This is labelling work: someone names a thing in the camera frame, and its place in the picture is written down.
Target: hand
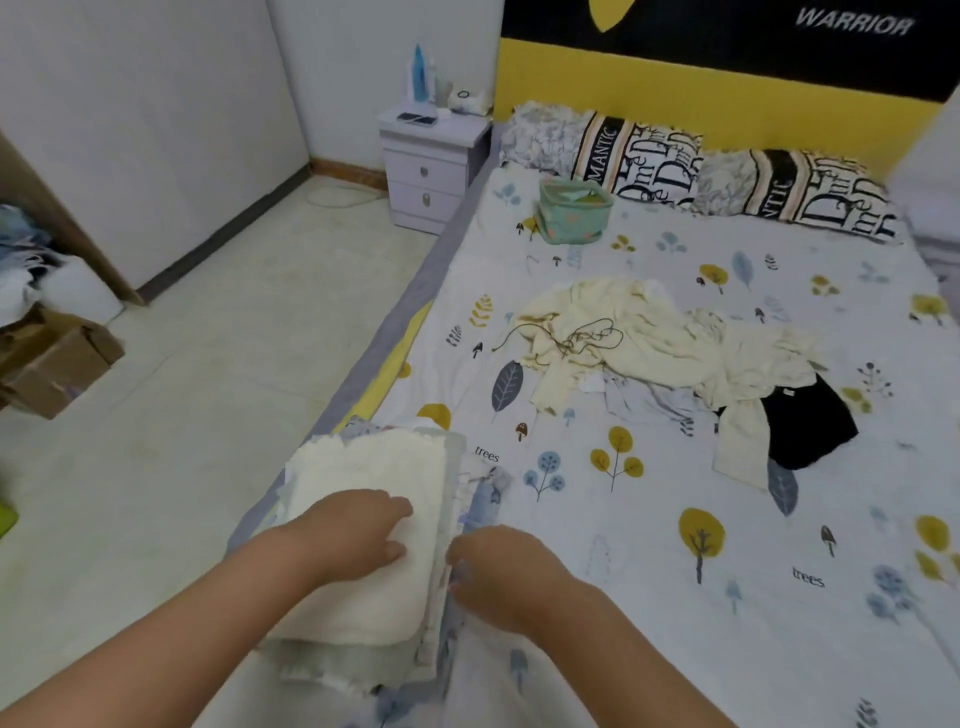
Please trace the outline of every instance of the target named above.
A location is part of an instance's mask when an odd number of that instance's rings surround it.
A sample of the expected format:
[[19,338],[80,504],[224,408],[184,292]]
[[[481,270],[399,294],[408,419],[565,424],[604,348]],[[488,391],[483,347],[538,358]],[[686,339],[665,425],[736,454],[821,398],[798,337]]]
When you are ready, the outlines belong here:
[[462,571],[450,592],[464,608],[534,642],[551,605],[577,583],[539,539],[503,525],[455,538],[446,562]]
[[341,491],[318,500],[280,528],[299,543],[306,568],[320,587],[362,579],[403,556],[406,546],[387,539],[400,519],[413,512],[409,500],[386,491]]

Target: grey bed border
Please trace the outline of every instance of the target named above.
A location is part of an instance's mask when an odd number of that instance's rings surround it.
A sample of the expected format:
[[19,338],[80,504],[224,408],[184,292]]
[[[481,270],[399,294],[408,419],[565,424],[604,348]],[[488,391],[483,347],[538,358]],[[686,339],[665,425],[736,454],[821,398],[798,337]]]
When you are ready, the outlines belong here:
[[[467,235],[467,228],[473,219],[473,213],[480,205],[480,195],[483,192],[487,179],[497,166],[500,156],[500,136],[503,134],[503,125],[494,124],[490,156],[477,173],[476,178],[467,190],[463,202],[453,213],[450,222],[444,231],[437,237],[430,252],[423,259],[413,280],[407,285],[400,300],[387,314],[380,324],[380,328],[373,335],[373,340],[367,350],[357,359],[344,383],[326,406],[320,419],[303,438],[306,442],[315,435],[326,435],[333,430],[356,404],[373,379],[379,374],[380,367],[390,352],[403,338],[407,325],[421,308],[437,298],[440,287],[444,284],[446,271],[450,261],[460,250],[460,245]],[[227,553],[244,544],[263,521],[270,509],[276,503],[276,491],[283,484],[283,470],[277,474],[267,493],[247,513],[243,515],[237,527],[233,529],[227,540]]]

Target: cream sweater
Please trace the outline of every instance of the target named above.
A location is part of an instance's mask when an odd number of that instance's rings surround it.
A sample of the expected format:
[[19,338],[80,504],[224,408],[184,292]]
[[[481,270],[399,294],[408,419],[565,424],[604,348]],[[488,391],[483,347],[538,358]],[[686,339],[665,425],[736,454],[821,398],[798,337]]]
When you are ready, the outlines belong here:
[[578,380],[603,366],[692,387],[710,409],[726,407],[713,468],[762,489],[770,426],[760,399],[774,387],[816,381],[812,337],[792,327],[727,321],[702,308],[680,313],[639,280],[578,281],[535,299],[514,323],[531,344],[520,363],[543,372],[530,399],[540,412],[563,411]]

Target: cardboard box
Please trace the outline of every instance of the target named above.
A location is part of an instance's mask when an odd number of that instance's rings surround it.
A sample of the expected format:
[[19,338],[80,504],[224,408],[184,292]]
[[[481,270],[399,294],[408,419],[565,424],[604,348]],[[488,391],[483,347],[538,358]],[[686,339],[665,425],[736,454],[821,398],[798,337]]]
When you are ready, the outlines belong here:
[[123,353],[106,328],[36,307],[0,329],[0,395],[52,420]]

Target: green object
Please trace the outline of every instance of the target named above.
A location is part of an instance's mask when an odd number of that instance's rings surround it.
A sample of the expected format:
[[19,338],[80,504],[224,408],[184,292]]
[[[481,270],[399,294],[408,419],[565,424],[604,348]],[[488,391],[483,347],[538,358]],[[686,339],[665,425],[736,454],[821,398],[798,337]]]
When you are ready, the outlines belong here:
[[596,182],[540,181],[537,225],[551,245],[586,245],[600,239],[610,222],[613,195]]
[[13,525],[19,518],[20,517],[16,515],[16,511],[0,503],[0,536],[3,536],[13,528]]

